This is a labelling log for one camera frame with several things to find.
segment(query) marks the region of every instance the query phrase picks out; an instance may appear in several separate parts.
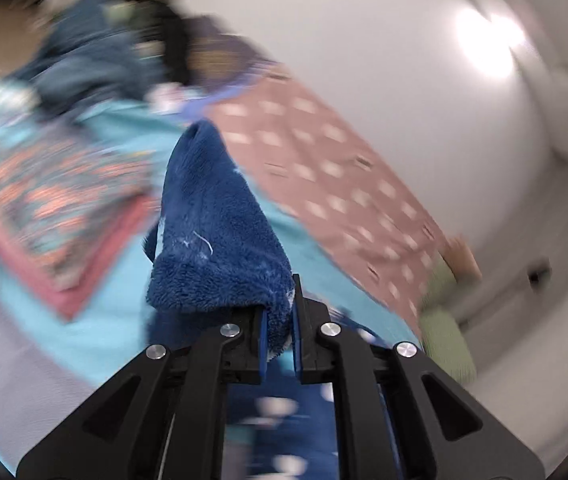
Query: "pink cloth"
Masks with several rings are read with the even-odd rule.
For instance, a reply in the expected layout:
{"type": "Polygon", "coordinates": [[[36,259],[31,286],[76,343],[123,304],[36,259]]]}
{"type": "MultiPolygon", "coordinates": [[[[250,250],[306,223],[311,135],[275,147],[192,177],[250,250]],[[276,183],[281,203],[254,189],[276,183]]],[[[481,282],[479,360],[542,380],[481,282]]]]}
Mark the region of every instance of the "pink cloth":
{"type": "Polygon", "coordinates": [[[79,283],[59,290],[46,271],[38,266],[23,248],[6,235],[0,224],[0,259],[4,265],[40,300],[66,320],[73,319],[89,301],[130,237],[144,227],[144,221],[156,200],[140,195],[130,200],[110,229],[96,245],[79,283]]]}
{"type": "Polygon", "coordinates": [[[444,235],[368,143],[280,64],[206,115],[269,198],[418,334],[416,306],[444,235]]]}

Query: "blue fleece fabric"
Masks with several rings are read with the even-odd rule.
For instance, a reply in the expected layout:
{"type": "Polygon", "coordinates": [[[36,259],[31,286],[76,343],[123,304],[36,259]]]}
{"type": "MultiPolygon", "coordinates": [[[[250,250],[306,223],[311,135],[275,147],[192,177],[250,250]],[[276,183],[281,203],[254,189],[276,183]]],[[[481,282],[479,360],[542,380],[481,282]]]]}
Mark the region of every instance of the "blue fleece fabric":
{"type": "Polygon", "coordinates": [[[151,230],[144,247],[154,260],[146,301],[158,311],[149,340],[188,346],[231,307],[257,304],[269,314],[269,350],[280,353],[290,331],[290,263],[208,121],[186,130],[171,154],[159,225],[161,236],[151,230]]]}
{"type": "Polygon", "coordinates": [[[79,0],[64,12],[35,59],[12,77],[35,86],[42,109],[53,116],[78,116],[108,99],[144,100],[163,72],[159,59],[142,60],[135,37],[110,27],[102,5],[79,0]]]}

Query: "floor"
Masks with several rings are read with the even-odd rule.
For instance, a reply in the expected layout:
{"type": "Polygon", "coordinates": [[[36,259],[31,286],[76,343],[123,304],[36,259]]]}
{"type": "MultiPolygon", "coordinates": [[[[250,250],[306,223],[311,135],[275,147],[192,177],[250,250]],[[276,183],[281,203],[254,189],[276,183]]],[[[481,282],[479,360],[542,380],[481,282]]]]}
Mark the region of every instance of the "floor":
{"type": "Polygon", "coordinates": [[[34,12],[0,2],[0,72],[25,64],[40,46],[45,29],[34,26],[34,12]]]}

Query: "pink polka dot fabric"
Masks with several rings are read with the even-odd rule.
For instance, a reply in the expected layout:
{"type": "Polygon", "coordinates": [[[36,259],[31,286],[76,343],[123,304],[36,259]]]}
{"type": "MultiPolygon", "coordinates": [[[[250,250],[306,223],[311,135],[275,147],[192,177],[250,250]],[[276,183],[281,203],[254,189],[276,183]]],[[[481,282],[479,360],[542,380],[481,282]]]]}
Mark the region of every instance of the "pink polka dot fabric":
{"type": "Polygon", "coordinates": [[[368,143],[281,64],[206,115],[269,198],[418,334],[416,306],[444,235],[368,143]]]}

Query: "white thread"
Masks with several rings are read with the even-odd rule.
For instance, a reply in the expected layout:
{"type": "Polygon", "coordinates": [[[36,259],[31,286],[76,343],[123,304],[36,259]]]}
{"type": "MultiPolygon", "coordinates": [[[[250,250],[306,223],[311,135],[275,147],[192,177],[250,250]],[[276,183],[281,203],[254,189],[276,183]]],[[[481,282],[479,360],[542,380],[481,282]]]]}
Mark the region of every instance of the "white thread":
{"type": "Polygon", "coordinates": [[[197,238],[199,238],[200,240],[206,242],[206,245],[207,245],[208,248],[210,249],[210,255],[212,256],[212,255],[213,255],[213,247],[212,247],[212,245],[210,244],[210,242],[209,242],[208,240],[206,240],[205,237],[199,236],[199,235],[197,234],[197,231],[193,231],[193,234],[194,234],[197,238]]]}

